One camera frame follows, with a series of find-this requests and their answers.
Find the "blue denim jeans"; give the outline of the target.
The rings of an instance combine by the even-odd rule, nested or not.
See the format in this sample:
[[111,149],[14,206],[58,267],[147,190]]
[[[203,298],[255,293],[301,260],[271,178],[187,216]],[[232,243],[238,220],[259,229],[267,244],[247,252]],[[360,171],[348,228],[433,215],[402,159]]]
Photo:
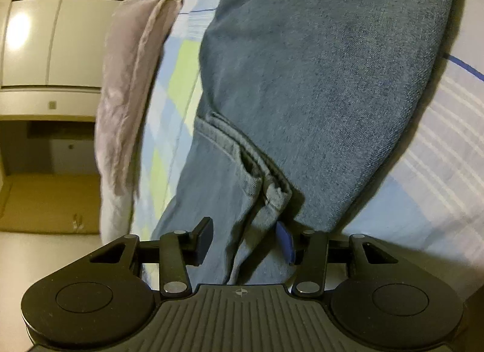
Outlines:
[[210,217],[199,284],[291,276],[276,224],[330,232],[400,139],[452,0],[220,0],[203,94],[155,236]]

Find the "white striped pillow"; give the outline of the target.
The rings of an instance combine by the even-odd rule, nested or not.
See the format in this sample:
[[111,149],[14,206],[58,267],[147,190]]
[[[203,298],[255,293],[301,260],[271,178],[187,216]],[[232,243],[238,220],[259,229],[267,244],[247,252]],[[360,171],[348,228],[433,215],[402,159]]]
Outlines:
[[109,184],[101,180],[101,206],[99,233],[104,245],[129,233],[133,208],[133,192],[115,193]]

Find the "checkered bed sheet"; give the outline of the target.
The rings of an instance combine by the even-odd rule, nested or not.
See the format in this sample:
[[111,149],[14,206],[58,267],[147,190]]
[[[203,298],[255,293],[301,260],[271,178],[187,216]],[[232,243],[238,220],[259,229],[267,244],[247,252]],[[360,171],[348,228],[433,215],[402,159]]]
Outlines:
[[[198,50],[219,0],[185,0],[139,143],[130,229],[147,240],[175,193],[202,87]],[[344,228],[400,247],[469,296],[483,283],[483,0],[455,0],[450,38],[409,143]]]

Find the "mauve pillow far side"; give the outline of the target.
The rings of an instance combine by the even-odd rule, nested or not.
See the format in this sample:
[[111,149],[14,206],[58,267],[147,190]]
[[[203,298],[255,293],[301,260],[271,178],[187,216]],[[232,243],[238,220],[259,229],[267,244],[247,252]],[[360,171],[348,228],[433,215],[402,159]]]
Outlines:
[[135,143],[162,46],[182,0],[124,0],[113,13],[103,57],[94,150],[102,183],[126,193]]

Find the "white wardrobe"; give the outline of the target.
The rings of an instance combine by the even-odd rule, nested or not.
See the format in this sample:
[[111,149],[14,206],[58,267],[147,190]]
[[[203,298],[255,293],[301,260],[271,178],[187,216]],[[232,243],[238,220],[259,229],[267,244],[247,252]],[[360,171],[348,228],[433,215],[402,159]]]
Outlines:
[[1,0],[4,87],[101,86],[104,39],[121,0]]

